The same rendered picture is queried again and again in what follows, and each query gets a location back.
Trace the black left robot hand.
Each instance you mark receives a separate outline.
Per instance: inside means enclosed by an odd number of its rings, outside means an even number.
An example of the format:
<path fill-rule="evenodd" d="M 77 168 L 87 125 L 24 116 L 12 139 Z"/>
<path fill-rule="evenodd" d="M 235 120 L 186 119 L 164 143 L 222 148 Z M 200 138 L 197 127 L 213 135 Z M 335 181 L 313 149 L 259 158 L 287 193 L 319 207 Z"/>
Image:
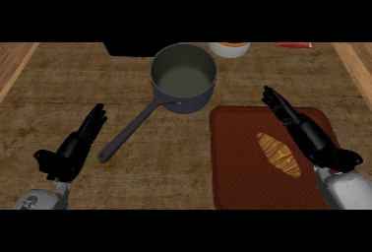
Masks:
<path fill-rule="evenodd" d="M 46 174 L 48 180 L 71 182 L 76 179 L 107 120 L 104 104 L 98 103 L 79 130 L 68 135 L 56 152 L 36 151 L 34 157 L 39 161 L 40 172 Z"/>

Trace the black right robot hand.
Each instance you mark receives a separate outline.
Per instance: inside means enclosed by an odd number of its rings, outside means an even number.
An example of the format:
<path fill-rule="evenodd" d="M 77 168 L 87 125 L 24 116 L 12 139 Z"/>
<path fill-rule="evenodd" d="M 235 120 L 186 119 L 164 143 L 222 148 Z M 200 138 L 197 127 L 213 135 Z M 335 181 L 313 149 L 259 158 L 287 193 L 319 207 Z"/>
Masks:
<path fill-rule="evenodd" d="M 340 148 L 327 131 L 306 113 L 300 113 L 284 96 L 265 87 L 262 101 L 285 126 L 303 155 L 319 168 L 350 172 L 363 162 L 360 154 Z"/>

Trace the golden brown croissant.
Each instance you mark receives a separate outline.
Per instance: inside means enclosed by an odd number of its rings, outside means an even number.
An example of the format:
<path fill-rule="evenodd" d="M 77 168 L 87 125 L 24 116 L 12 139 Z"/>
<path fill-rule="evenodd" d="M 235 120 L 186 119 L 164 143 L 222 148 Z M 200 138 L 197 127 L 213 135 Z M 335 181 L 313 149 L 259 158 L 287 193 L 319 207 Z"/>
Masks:
<path fill-rule="evenodd" d="M 270 164 L 291 177 L 301 177 L 301 168 L 288 146 L 265 133 L 256 135 L 260 149 Z"/>

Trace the dark red tray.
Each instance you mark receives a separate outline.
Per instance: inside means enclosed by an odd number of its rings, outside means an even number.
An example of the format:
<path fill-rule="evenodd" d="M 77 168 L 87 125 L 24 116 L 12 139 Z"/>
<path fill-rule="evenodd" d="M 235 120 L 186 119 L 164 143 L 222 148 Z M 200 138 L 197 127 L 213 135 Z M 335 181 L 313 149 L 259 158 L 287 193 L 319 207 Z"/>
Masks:
<path fill-rule="evenodd" d="M 325 210 L 315 165 L 266 106 L 219 106 L 210 114 L 213 191 L 217 209 Z M 300 166 L 293 177 L 267 160 L 257 135 L 282 142 Z"/>

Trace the red flat object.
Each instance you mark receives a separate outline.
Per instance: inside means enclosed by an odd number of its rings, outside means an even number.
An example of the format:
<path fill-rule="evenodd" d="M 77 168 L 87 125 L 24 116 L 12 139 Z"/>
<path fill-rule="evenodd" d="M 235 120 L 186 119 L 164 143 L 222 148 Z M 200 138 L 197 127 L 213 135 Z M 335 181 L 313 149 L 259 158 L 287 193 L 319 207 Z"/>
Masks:
<path fill-rule="evenodd" d="M 290 47 L 290 48 L 313 48 L 310 42 L 276 42 L 276 46 Z"/>

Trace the white jar with orange top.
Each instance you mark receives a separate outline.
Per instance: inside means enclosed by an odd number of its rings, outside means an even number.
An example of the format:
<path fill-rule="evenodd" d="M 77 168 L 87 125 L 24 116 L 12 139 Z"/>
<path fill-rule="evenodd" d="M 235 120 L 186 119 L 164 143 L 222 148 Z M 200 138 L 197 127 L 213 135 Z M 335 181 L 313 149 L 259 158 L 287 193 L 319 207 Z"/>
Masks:
<path fill-rule="evenodd" d="M 231 42 L 210 42 L 210 49 L 213 52 L 225 58 L 241 57 L 250 48 L 248 42 L 231 43 Z"/>

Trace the black box appliance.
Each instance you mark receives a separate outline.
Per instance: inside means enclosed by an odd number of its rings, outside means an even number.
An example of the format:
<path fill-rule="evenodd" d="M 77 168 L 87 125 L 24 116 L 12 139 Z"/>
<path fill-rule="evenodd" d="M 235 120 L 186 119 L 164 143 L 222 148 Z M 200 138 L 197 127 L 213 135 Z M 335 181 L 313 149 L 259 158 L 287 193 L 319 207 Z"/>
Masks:
<path fill-rule="evenodd" d="M 105 47 L 112 56 L 152 57 L 169 46 L 169 43 L 123 43 L 105 42 Z"/>

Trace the dark grey long-handled pot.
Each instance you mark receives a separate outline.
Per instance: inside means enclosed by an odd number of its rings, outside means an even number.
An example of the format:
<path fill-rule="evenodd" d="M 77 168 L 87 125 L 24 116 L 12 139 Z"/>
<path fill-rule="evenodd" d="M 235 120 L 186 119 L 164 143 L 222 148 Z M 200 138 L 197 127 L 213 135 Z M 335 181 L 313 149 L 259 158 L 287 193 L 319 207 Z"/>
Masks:
<path fill-rule="evenodd" d="M 149 105 L 98 155 L 105 163 L 145 119 L 160 106 L 177 114 L 191 114 L 208 104 L 219 75 L 211 53 L 197 44 L 176 43 L 155 54 L 149 66 L 154 97 Z"/>

